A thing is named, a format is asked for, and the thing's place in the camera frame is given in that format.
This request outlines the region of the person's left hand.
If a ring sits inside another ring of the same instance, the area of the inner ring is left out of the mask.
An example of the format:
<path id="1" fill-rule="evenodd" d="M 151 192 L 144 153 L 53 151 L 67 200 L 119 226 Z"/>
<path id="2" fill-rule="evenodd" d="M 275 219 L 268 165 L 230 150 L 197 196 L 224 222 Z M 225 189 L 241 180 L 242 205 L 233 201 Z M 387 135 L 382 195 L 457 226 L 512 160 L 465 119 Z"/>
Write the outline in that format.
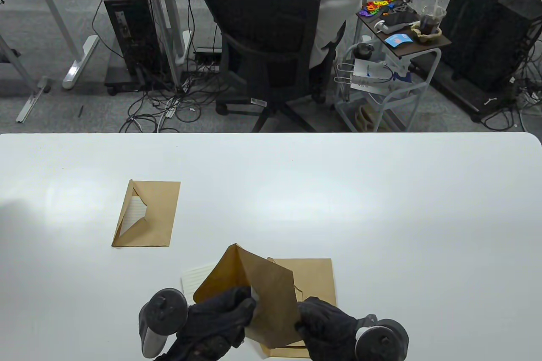
<path id="1" fill-rule="evenodd" d="M 161 289 L 138 315 L 142 354 L 155 361 L 219 360 L 242 344 L 255 308 L 248 286 L 191 306 L 177 289 Z"/>

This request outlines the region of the person's right hand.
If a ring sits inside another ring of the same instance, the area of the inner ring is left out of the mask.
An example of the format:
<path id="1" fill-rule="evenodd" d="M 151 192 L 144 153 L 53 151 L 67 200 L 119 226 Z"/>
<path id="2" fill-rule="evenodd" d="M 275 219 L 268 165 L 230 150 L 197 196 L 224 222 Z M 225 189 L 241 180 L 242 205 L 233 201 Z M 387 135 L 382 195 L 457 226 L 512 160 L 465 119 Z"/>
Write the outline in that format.
<path id="1" fill-rule="evenodd" d="M 356 333 L 365 318 L 356 319 L 316 297 L 298 302 L 295 324 L 312 361 L 356 361 Z"/>

